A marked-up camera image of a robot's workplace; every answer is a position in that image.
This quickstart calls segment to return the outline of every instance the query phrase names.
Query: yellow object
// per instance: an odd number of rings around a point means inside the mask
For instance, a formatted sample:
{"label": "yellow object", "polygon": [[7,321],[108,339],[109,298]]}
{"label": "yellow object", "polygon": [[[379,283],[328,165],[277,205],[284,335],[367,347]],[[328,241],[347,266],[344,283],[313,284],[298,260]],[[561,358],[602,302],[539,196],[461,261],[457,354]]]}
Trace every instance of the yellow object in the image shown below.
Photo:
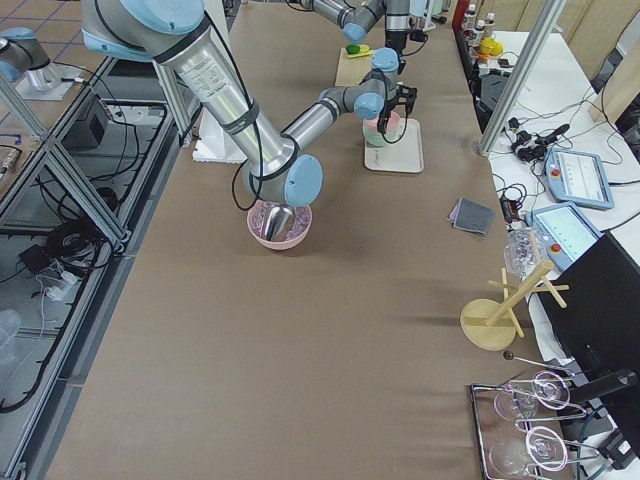
{"label": "yellow object", "polygon": [[360,58],[373,55],[375,50],[371,50],[369,45],[360,45],[360,51],[358,53],[347,53],[347,58]]}
{"label": "yellow object", "polygon": [[497,57],[504,52],[504,46],[500,42],[496,42],[493,38],[485,38],[480,42],[480,53],[493,55]]}

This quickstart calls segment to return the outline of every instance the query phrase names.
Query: wine glass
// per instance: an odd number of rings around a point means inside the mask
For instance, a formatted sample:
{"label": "wine glass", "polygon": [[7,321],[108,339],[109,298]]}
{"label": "wine glass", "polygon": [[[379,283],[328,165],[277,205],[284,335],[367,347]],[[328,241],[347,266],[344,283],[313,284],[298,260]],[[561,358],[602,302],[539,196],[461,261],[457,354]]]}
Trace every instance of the wine glass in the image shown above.
{"label": "wine glass", "polygon": [[[536,417],[539,405],[551,410],[562,410],[569,405],[569,386],[558,374],[543,370],[536,373],[531,380],[510,380],[502,385],[493,401],[496,413],[503,419],[515,421],[516,428],[524,431],[520,424],[524,422],[540,422],[558,419],[558,417]],[[582,418],[584,409],[572,405],[578,413],[570,414],[562,419]]]}
{"label": "wine glass", "polygon": [[510,436],[495,442],[489,451],[493,468],[507,479],[541,478],[535,468],[557,472],[567,464],[567,447],[547,427],[534,427],[526,437]]}

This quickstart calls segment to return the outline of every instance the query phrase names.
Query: wooden dowel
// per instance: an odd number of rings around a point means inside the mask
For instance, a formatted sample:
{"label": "wooden dowel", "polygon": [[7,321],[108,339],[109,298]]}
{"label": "wooden dowel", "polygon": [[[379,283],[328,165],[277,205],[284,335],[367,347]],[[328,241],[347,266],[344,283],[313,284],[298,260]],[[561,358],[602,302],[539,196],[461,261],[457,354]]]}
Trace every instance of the wooden dowel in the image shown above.
{"label": "wooden dowel", "polygon": [[[511,284],[508,284],[508,283],[502,283],[502,282],[496,282],[495,280],[487,280],[487,283],[489,285],[491,285],[492,287],[508,288],[509,290],[517,290],[518,289],[518,287],[516,287],[515,285],[511,285]],[[562,291],[569,290],[569,285],[553,285],[553,288],[555,288],[559,292],[562,292]],[[549,291],[549,289],[547,287],[536,287],[533,290],[531,290],[531,293],[540,293],[540,292],[548,292],[548,291]]]}
{"label": "wooden dowel", "polygon": [[567,302],[565,302],[564,298],[562,298],[562,296],[558,293],[558,289],[555,287],[555,285],[553,285],[546,276],[542,277],[542,281],[549,289],[549,292],[551,293],[553,298],[555,298],[556,302],[558,302],[560,308],[567,308]]}
{"label": "wooden dowel", "polygon": [[[506,285],[507,284],[507,269],[506,268],[502,268],[501,273],[502,273],[502,283],[504,283]],[[506,288],[506,287],[503,288],[502,289],[502,295],[504,296],[504,300],[509,298],[509,289]],[[524,338],[524,332],[522,331],[522,327],[520,326],[520,322],[518,322],[518,318],[516,317],[516,314],[513,312],[513,309],[511,309],[511,308],[507,309],[507,313],[509,314],[509,317],[511,318],[511,322],[513,323],[513,326],[516,328],[516,333],[518,334],[518,336],[520,338]]]}
{"label": "wooden dowel", "polygon": [[536,284],[540,281],[540,279],[553,270],[553,263],[551,260],[543,260],[536,268],[525,278],[518,290],[513,292],[513,294],[507,298],[504,302],[500,304],[500,307],[493,312],[493,314],[487,318],[487,325],[493,326],[500,317],[502,317],[509,308],[513,308],[513,306],[522,300],[527,293],[529,293],[533,288],[535,288]]}

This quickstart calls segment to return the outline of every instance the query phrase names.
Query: brown table surface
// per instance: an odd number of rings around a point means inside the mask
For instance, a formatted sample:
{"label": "brown table surface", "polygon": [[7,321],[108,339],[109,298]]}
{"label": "brown table surface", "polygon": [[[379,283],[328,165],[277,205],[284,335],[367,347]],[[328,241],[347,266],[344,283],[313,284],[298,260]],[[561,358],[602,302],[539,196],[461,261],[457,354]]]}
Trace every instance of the brown table surface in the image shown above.
{"label": "brown table surface", "polygon": [[[317,15],[259,3],[231,41],[278,127],[333,84],[344,44]],[[420,89],[425,170],[366,170],[361,121],[341,118],[308,149],[324,190],[287,253],[250,237],[233,166],[182,153],[49,480],[479,478],[466,385],[521,365],[473,346],[458,315],[501,298],[486,280],[506,233],[498,217],[486,238],[447,221],[460,196],[498,210],[448,27],[402,80]],[[526,333],[514,351],[536,356]]]}

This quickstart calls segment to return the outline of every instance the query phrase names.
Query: bottle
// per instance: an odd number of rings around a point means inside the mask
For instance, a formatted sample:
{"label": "bottle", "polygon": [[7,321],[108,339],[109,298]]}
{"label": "bottle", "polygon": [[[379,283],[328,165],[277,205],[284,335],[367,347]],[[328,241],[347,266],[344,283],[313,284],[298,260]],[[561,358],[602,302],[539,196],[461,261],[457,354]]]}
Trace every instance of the bottle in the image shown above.
{"label": "bottle", "polygon": [[462,31],[471,32],[476,24],[476,4],[472,3],[469,8],[464,12],[464,19],[462,20]]}
{"label": "bottle", "polygon": [[473,30],[471,30],[471,34],[469,35],[469,46],[472,48],[478,48],[480,46],[480,42],[482,42],[482,38],[484,36],[484,20],[478,20],[478,23]]}
{"label": "bottle", "polygon": [[464,19],[464,12],[469,8],[469,0],[458,0],[456,3],[456,10],[453,13],[453,20],[451,20],[451,28],[454,32],[462,31],[462,22]]}
{"label": "bottle", "polygon": [[493,31],[496,28],[496,14],[491,12],[487,13],[487,19],[484,21],[484,37],[493,38]]}

